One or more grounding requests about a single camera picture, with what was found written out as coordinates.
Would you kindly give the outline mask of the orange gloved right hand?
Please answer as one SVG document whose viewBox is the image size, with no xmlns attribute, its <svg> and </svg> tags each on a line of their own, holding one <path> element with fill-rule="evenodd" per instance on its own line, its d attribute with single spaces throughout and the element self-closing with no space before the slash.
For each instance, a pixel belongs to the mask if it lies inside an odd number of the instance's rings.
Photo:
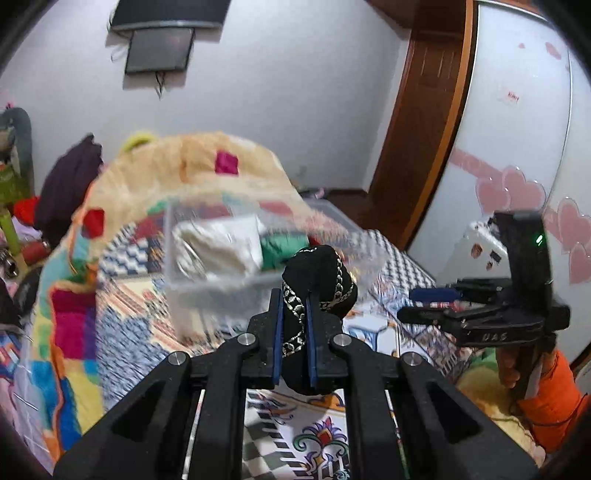
<svg viewBox="0 0 591 480">
<path fill-rule="evenodd" d="M 536 442 L 548 454 L 557 453 L 590 408 L 590 398 L 578 389 L 568 360 L 560 350 L 542 356 L 537 393 L 517 401 Z"/>
</svg>

